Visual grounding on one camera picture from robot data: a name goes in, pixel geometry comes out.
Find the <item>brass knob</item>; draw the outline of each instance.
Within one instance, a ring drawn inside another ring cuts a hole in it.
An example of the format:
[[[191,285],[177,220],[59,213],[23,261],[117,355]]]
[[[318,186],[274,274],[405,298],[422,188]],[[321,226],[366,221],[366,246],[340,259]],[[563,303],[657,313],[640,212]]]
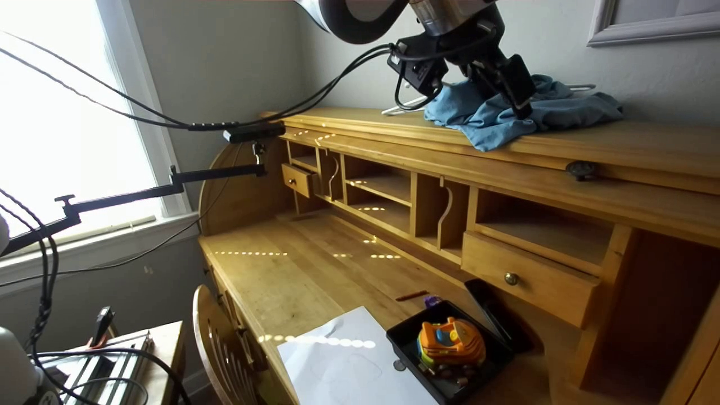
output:
[[[508,273],[505,275],[505,282],[509,285],[517,285],[518,279],[519,277],[515,273]]]

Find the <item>wooden chair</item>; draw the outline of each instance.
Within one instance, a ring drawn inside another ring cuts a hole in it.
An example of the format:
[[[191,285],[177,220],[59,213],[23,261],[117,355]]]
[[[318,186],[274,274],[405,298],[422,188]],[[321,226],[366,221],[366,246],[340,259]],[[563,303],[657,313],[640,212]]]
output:
[[[195,290],[192,313],[202,365],[222,404],[265,404],[240,337],[208,287]]]

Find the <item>sheet of paper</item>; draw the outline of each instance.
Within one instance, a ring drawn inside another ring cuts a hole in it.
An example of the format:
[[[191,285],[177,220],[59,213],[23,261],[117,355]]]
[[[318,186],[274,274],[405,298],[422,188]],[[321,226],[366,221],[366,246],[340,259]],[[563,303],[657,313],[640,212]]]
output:
[[[385,330],[361,306],[278,346],[303,405],[436,405],[397,355]]]

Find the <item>picture frame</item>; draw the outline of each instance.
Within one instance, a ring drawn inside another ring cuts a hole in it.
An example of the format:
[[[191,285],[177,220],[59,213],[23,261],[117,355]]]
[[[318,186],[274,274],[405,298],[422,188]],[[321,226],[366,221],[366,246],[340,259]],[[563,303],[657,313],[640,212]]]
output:
[[[652,6],[654,0],[596,0],[589,47],[720,34],[720,11],[615,24],[616,10],[622,1],[647,1]]]

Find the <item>blue cloth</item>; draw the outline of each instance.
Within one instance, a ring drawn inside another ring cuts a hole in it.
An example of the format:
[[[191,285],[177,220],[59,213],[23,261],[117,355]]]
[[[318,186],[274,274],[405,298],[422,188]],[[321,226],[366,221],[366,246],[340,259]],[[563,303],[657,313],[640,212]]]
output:
[[[425,109],[425,119],[462,131],[483,152],[499,148],[518,136],[537,131],[589,127],[622,120],[622,107],[604,93],[572,97],[573,92],[549,76],[533,75],[537,93],[533,112],[518,120],[501,95],[483,99],[475,85],[464,81],[445,86]]]

